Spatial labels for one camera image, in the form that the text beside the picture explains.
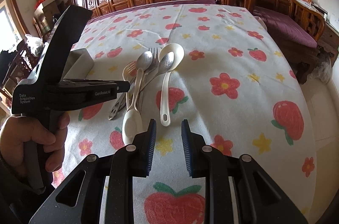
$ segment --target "human hand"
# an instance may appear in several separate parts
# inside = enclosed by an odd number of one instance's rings
[[[33,140],[42,144],[45,152],[52,152],[46,161],[46,171],[57,171],[62,167],[65,155],[65,140],[67,126],[70,122],[68,113],[64,113],[58,123],[55,134],[45,129],[41,123],[32,117],[9,117],[0,131],[0,153],[5,162],[13,167],[19,176],[27,175],[23,160],[23,143]]]

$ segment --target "purple cushion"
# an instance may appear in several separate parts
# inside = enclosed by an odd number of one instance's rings
[[[307,47],[317,47],[317,42],[289,16],[257,6],[253,15],[264,21],[272,39],[282,37]]]

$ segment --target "black sleeve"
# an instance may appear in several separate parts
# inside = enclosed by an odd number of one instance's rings
[[[27,224],[33,214],[52,193],[50,185],[34,190],[26,180],[18,178],[0,154],[0,217],[1,223]]]

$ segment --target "plastic bag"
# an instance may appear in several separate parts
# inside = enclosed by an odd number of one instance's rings
[[[327,84],[332,77],[332,64],[328,54],[320,54],[319,63],[310,74],[310,78],[318,78]]]
[[[25,37],[27,38],[27,46],[30,47],[31,53],[35,57],[39,57],[41,51],[43,50],[44,44],[41,38],[39,37],[33,37],[29,34],[26,34]]]

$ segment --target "tile floor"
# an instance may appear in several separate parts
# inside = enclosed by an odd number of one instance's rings
[[[301,90],[311,115],[317,149],[317,179],[309,224],[322,216],[339,188],[339,114],[327,85],[308,79]]]

